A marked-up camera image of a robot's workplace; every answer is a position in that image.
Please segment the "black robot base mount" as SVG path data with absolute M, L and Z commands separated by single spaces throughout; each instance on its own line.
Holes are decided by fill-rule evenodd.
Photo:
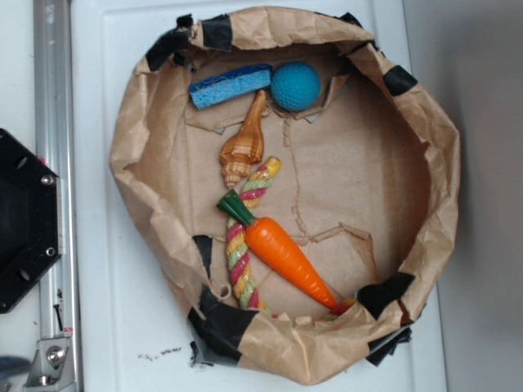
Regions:
M 1 130 L 1 313 L 11 312 L 60 257 L 58 176 Z

